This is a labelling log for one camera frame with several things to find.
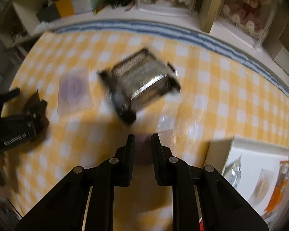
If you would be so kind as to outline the brown chocolate packet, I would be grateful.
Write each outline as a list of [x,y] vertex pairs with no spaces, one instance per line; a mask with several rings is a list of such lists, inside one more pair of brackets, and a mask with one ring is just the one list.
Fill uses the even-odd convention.
[[38,90],[24,105],[23,112],[32,119],[37,133],[42,132],[49,125],[49,120],[46,117],[47,105],[45,100],[40,99]]

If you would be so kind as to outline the deer print pastry packet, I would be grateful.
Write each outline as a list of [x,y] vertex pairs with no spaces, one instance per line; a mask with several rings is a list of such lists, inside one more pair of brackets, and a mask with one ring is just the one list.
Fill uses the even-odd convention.
[[240,154],[235,159],[227,160],[222,174],[227,182],[229,182],[234,188],[238,187],[242,176],[241,157],[242,155]]

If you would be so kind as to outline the round cookie clear packet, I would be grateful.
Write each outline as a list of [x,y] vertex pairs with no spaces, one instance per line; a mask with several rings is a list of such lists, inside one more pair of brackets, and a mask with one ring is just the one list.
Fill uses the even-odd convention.
[[257,184],[248,200],[248,203],[252,207],[257,207],[263,201],[270,189],[273,176],[274,173],[272,171],[263,168],[261,169]]

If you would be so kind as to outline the purple round cake packet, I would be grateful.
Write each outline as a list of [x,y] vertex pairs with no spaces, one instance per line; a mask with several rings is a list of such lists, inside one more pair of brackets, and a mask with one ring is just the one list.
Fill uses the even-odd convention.
[[92,105],[88,69],[76,68],[63,73],[59,78],[58,115],[64,117]]

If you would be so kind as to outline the orange snack packet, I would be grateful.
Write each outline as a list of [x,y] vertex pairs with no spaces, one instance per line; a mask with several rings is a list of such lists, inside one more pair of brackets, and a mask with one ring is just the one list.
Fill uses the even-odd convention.
[[271,195],[270,201],[265,209],[265,214],[271,214],[281,203],[285,189],[289,182],[289,160],[281,161],[278,178]]

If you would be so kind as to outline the black silver pastry packet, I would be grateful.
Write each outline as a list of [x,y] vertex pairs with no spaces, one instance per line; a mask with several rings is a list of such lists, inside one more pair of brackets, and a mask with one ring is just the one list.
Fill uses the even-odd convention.
[[127,125],[132,125],[137,112],[150,103],[169,92],[181,90],[177,70],[148,48],[142,48],[97,74],[108,88],[118,117]]

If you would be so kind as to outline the pink purple cake packet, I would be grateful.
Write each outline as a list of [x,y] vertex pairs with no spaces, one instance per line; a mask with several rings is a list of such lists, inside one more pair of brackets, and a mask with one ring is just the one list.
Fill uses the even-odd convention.
[[[157,132],[162,146],[172,149],[175,145],[173,129],[167,129]],[[148,166],[153,164],[151,152],[151,136],[153,133],[137,134],[136,147],[134,155],[134,164],[136,166]]]

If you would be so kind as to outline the white tray box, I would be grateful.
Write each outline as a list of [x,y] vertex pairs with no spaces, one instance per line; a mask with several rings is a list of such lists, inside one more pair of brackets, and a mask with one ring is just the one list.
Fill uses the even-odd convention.
[[278,207],[271,214],[265,214],[265,209],[278,178],[280,162],[289,160],[289,148],[238,137],[213,140],[209,142],[205,164],[213,166],[222,175],[227,160],[235,159],[240,154],[242,155],[242,176],[238,187],[235,189],[247,202],[257,184],[261,169],[268,169],[274,173],[267,195],[254,208],[265,220],[269,229],[274,229],[289,210],[289,182]]

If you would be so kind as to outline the yellow checkered cloth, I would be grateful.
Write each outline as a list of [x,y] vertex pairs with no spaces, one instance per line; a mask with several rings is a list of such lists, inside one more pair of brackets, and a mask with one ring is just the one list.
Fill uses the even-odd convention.
[[[137,114],[132,126],[118,118],[97,72],[143,47],[171,62],[181,82]],[[89,76],[92,103],[71,116],[57,112],[59,79],[75,68]],[[125,144],[129,133],[170,131],[173,154],[202,166],[212,139],[233,136],[289,148],[289,98],[258,73],[199,46],[155,35],[119,32],[45,32],[13,80],[22,94],[4,114],[22,109],[35,91],[48,103],[50,125],[39,144],[8,152],[10,200],[21,215],[77,165],[93,167]]]

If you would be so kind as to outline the orange black box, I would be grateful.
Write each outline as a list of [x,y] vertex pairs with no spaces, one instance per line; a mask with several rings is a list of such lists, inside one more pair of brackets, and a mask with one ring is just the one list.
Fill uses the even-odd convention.
[[36,16],[40,22],[51,22],[75,15],[72,0],[45,0]]

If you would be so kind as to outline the white storage box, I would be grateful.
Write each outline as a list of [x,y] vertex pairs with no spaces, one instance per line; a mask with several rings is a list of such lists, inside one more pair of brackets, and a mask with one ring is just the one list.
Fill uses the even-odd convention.
[[289,52],[285,47],[282,47],[274,61],[289,75]]

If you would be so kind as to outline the wooden shelf unit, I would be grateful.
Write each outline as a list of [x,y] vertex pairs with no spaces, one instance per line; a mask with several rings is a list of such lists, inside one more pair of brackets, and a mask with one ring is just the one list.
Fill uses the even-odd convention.
[[165,16],[138,10],[136,0],[110,0],[93,12],[75,14],[51,22],[40,22],[37,12],[45,0],[0,0],[0,40],[7,48],[34,39],[45,31],[54,31],[74,23],[98,20],[125,20],[164,23],[194,32],[203,33],[233,47],[270,72],[278,82],[289,89],[289,75],[274,61],[283,47],[274,35],[278,26],[284,26],[288,18],[279,19],[281,5],[274,16],[269,32],[258,51],[236,38],[218,21],[222,0],[196,0],[193,15],[188,17]]

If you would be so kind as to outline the red doll display case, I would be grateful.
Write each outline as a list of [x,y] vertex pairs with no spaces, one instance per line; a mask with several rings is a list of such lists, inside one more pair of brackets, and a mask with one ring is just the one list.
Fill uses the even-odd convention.
[[222,0],[217,21],[250,48],[261,49],[282,0]]

